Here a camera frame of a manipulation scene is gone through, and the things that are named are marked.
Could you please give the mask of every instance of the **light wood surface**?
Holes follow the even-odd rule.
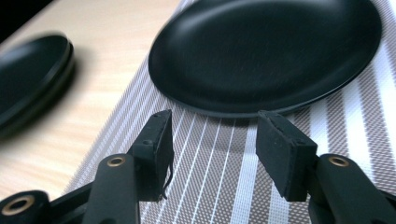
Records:
[[[0,140],[0,200],[64,189],[105,126],[178,0],[54,1],[0,45],[0,54],[46,32],[75,47],[76,78],[64,98],[27,130]]]

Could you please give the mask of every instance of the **striped placemat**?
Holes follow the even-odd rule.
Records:
[[[374,0],[384,34],[373,61],[330,97],[288,116],[318,154],[354,160],[375,185],[396,194],[396,1]],[[182,0],[176,13],[189,6]],[[214,119],[162,96],[147,60],[120,99],[67,191],[94,179],[98,162],[128,150],[155,112],[172,109],[174,180],[168,200],[141,203],[142,223],[310,223],[307,203],[287,203],[255,155],[256,120]]]

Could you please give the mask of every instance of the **black plastic part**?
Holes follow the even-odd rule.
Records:
[[[73,45],[39,37],[0,56],[0,137],[14,134],[59,99],[71,79]]]
[[[140,201],[158,202],[173,175],[172,111],[164,110],[150,117],[128,151],[135,158],[137,191]]]
[[[49,208],[46,192],[32,190],[17,193],[0,202],[0,221],[2,224],[49,223]]]
[[[140,223],[134,157],[109,156],[99,163],[83,224]]]
[[[203,0],[159,33],[148,70],[165,96],[202,114],[288,113],[356,77],[381,32],[370,0]]]
[[[393,206],[393,209],[396,211],[396,196],[393,194],[389,194],[385,191],[381,191],[381,193],[387,198],[388,202]]]
[[[313,200],[309,200],[308,213],[312,224],[335,223],[334,216],[332,215],[332,211],[327,207],[322,207],[321,205],[315,203]]]
[[[340,155],[322,155],[317,176],[335,223],[396,223],[392,205],[354,161]]]
[[[274,112],[260,111],[256,154],[288,202],[304,202],[307,168],[316,161],[318,145]]]
[[[87,210],[92,183],[75,189],[50,203],[52,223],[79,224]]]

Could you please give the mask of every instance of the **woven placemat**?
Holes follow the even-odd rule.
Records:
[[[396,194],[396,3],[374,0],[384,34],[373,61],[342,90],[288,116],[318,154],[354,160]],[[176,13],[192,3],[180,2]],[[255,155],[256,120],[192,113],[153,86],[145,60],[67,191],[93,181],[98,162],[128,150],[155,112],[173,110],[174,180],[168,200],[141,203],[142,223],[310,223],[307,203],[287,203]]]

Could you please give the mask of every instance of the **gray striped mat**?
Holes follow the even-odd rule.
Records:
[[[288,116],[318,154],[348,156],[378,188],[396,194],[396,1],[374,0],[383,41],[361,75],[332,96]],[[177,13],[191,4],[180,3]],[[93,180],[98,162],[126,152],[149,116],[174,111],[175,177],[168,200],[141,203],[143,223],[309,223],[306,203],[286,203],[255,155],[256,121],[213,119],[164,98],[147,61],[122,95],[66,191]]]

